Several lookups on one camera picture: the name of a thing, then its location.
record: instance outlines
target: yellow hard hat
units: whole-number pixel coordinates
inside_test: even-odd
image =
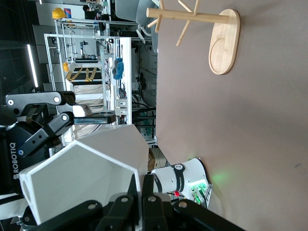
[[[54,8],[52,11],[52,18],[53,19],[66,18],[66,14],[61,8]]]
[[[64,70],[65,72],[68,72],[68,71],[69,71],[67,62],[63,63],[62,66],[63,66],[63,70]]]

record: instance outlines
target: screw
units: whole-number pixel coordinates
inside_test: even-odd
[[[156,197],[150,196],[150,197],[148,198],[148,201],[149,201],[149,202],[154,202],[154,201],[156,201]]]
[[[95,207],[96,207],[95,204],[91,204],[91,205],[88,206],[88,209],[94,209]]]
[[[180,207],[180,208],[186,208],[186,207],[187,207],[186,202],[183,202],[183,201],[180,202],[180,203],[179,203],[179,207]]]
[[[55,101],[56,103],[60,102],[59,97],[54,97],[53,101]]]
[[[14,104],[13,100],[8,100],[8,105],[12,106]]]
[[[121,199],[121,201],[122,201],[122,202],[126,202],[126,201],[128,201],[128,198],[127,198],[127,197],[123,197],[123,198]]]

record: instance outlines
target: brown table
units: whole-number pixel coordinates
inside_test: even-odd
[[[186,0],[192,9],[195,1]],[[177,1],[165,8],[182,10]],[[210,209],[244,229],[308,228],[308,1],[202,1],[201,13],[241,16],[231,71],[213,74],[213,24],[163,19],[159,30],[158,146],[172,164],[205,162]]]

